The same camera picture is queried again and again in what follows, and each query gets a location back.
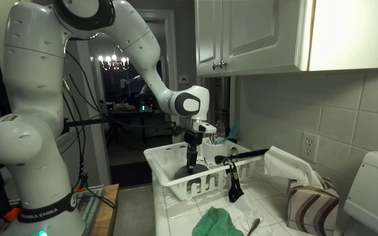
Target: green cloth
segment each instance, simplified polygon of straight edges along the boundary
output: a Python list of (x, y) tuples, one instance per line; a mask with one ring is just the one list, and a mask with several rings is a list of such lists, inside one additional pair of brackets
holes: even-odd
[(191, 236), (243, 236), (223, 209), (211, 208), (193, 229)]

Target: cabinet door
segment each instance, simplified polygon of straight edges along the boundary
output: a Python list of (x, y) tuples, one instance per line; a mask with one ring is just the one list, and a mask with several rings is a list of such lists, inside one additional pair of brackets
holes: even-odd
[(298, 71), (294, 59), (302, 2), (226, 0), (224, 75)]
[(222, 0), (195, 0), (197, 74), (212, 77), (222, 59)]
[(316, 2), (310, 56), (310, 71), (378, 69), (378, 2)]

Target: dish rack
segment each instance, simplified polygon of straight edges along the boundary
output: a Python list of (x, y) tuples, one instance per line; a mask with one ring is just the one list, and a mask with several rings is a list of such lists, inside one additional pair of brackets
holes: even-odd
[[(186, 150), (186, 143), (176, 143), (144, 151), (144, 157), (160, 185), (169, 188), (180, 201), (187, 201), (226, 187), (226, 170), (229, 167), (216, 166), (214, 163), (216, 155), (228, 157), (233, 151), (239, 154), (249, 151), (228, 141), (211, 145), (206, 138), (199, 146), (197, 164), (206, 166), (208, 171), (174, 180), (174, 174), (186, 166)], [(239, 180), (248, 180), (256, 172), (257, 162), (261, 159), (262, 157), (254, 157), (236, 162)]]

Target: electrical outlet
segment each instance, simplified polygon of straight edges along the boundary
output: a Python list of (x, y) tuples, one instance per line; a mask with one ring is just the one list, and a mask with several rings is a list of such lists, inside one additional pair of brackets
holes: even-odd
[(310, 133), (303, 133), (302, 155), (300, 158), (311, 163), (317, 163), (319, 137)]

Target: white cabinet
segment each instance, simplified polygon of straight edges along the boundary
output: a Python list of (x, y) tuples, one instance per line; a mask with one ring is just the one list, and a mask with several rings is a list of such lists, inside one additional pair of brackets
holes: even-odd
[(224, 0), (195, 0), (197, 70), (212, 77), (222, 61), (222, 4)]
[(195, 0), (195, 32), (203, 78), (378, 69), (374, 0)]

